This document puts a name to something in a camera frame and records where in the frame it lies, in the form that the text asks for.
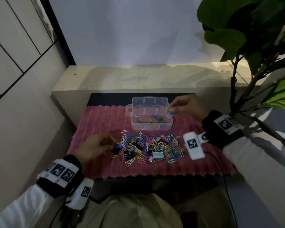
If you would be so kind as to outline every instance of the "person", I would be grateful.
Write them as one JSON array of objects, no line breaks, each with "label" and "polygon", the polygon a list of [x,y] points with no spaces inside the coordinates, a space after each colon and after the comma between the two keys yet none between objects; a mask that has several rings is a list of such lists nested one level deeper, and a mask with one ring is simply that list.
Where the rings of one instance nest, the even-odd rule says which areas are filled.
[{"label": "person", "polygon": [[[224,132],[224,128],[214,122],[222,114],[208,109],[195,94],[176,97],[170,112],[187,113],[200,120],[209,141],[222,149],[280,225],[285,227],[285,168],[244,137],[241,130],[231,134]],[[63,161],[81,170],[82,164],[111,150],[115,143],[109,134],[91,136]],[[76,179],[80,179],[80,171],[63,188],[40,177],[35,185],[0,212],[0,227],[33,227],[55,197],[68,194],[78,185]],[[113,195],[93,210],[86,227],[182,227],[182,222],[177,212],[155,194]]]}]

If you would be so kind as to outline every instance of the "pink mat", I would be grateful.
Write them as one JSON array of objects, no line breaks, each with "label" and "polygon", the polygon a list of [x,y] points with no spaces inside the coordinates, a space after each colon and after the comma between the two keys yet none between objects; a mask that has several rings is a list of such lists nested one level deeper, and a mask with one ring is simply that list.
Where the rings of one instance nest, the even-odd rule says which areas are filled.
[{"label": "pink mat", "polygon": [[[195,131],[197,134],[203,132],[202,125],[197,120],[189,115],[177,114],[173,117],[173,126],[171,131],[180,136],[180,141],[183,146],[183,134]],[[131,128],[131,118],[125,114],[124,106],[89,106],[85,109],[84,115],[79,122],[76,133],[73,136],[71,146],[68,153],[73,153],[89,136],[98,133],[110,133],[117,141],[121,140],[121,130],[129,130],[129,134],[136,131]],[[143,134],[159,134],[167,133],[167,131],[142,131]],[[224,174],[235,174],[235,169],[232,163],[223,155],[222,151],[215,146],[204,143],[204,151],[212,153],[224,170]],[[186,175],[186,174],[220,174],[220,169],[217,161],[209,154],[199,160],[191,160],[185,148],[184,158],[179,158],[176,162],[171,163],[170,168],[167,168],[164,161],[157,162],[156,165],[140,163],[135,161],[129,167],[125,166],[125,161],[119,158],[110,159],[109,154],[103,154],[96,159],[89,161],[83,166],[83,173],[91,179],[108,178],[108,177],[126,177],[137,175]]]}]

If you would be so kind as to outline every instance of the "tiled wall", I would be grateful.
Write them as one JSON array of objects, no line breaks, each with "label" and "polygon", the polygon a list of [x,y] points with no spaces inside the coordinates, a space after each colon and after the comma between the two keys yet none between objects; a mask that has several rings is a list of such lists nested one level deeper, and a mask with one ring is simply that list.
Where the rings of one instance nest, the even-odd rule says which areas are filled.
[{"label": "tiled wall", "polygon": [[72,131],[51,89],[66,63],[36,0],[0,0],[0,211],[66,152]]}]

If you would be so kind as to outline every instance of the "clear plastic container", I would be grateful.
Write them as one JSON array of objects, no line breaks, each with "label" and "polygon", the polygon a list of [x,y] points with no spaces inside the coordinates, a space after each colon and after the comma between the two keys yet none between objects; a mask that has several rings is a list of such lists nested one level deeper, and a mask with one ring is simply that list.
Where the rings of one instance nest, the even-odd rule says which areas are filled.
[{"label": "clear plastic container", "polygon": [[167,114],[169,102],[166,97],[133,97],[126,106],[134,130],[169,130],[173,124]]}]

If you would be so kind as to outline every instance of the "qr code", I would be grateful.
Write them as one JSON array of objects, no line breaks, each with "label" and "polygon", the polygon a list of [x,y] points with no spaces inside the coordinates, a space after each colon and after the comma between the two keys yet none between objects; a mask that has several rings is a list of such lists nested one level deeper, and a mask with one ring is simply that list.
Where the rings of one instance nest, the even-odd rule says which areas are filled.
[{"label": "qr code", "polygon": [[65,180],[66,182],[69,182],[74,175],[75,173],[72,170],[66,169],[66,171],[63,173],[63,175],[61,175],[60,178],[62,180]]},{"label": "qr code", "polygon": [[52,164],[50,164],[49,165],[49,167],[48,168],[46,168],[46,170],[45,171],[49,171],[50,169],[52,169],[53,168],[53,166],[54,165],[56,165],[56,162],[53,162]]},{"label": "qr code", "polygon": [[84,190],[83,190],[82,193],[81,193],[81,196],[86,198],[86,197],[89,195],[90,190],[91,190],[90,187],[85,186],[85,187],[84,187]]},{"label": "qr code", "polygon": [[187,143],[188,143],[189,149],[198,147],[198,144],[195,139],[188,140]]},{"label": "qr code", "polygon": [[59,176],[63,171],[65,170],[65,167],[60,165],[60,164],[57,164],[52,170],[51,170],[51,173],[55,176]]},{"label": "qr code", "polygon": [[232,127],[232,124],[228,122],[226,119],[219,122],[219,126],[222,127],[224,130],[228,130],[230,127]]}]

